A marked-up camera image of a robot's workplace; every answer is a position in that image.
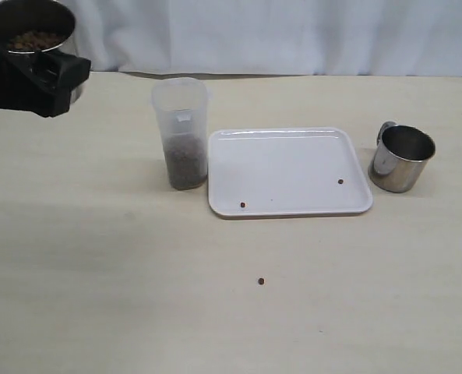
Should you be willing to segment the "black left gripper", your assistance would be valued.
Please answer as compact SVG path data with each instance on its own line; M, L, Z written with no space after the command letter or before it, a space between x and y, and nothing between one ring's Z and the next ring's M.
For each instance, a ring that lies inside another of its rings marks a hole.
M88 80L90 60L60 51L26 57L0 44L0 109L56 117L69 111L72 92Z

